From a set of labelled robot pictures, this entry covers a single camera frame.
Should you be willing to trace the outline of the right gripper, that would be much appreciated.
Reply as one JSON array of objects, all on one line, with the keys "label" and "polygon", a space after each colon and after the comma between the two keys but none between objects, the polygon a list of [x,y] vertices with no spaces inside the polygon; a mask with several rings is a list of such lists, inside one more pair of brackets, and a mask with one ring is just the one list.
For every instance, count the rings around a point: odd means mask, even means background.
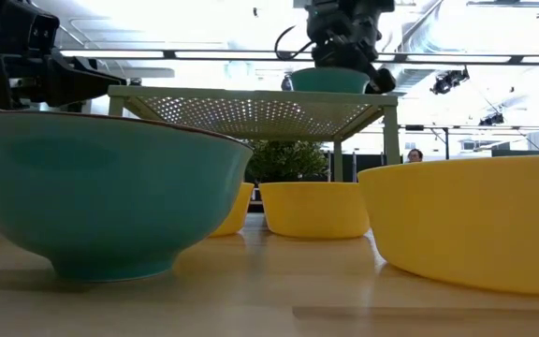
[{"label": "right gripper", "polygon": [[[365,93],[382,95],[396,88],[387,68],[376,69],[376,42],[382,38],[379,19],[394,11],[393,0],[312,0],[306,6],[306,33],[315,46],[311,54],[316,67],[367,70],[370,82]],[[293,91],[291,72],[281,82],[282,91]]]}]

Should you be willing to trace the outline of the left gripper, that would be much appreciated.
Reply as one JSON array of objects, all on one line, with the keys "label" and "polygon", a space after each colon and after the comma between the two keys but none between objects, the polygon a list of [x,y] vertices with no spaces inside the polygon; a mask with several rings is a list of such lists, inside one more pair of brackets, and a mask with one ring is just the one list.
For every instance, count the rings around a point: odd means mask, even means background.
[{"label": "left gripper", "polygon": [[0,53],[0,108],[16,110],[22,98],[53,107],[105,95],[126,79],[98,71],[92,59]]}]

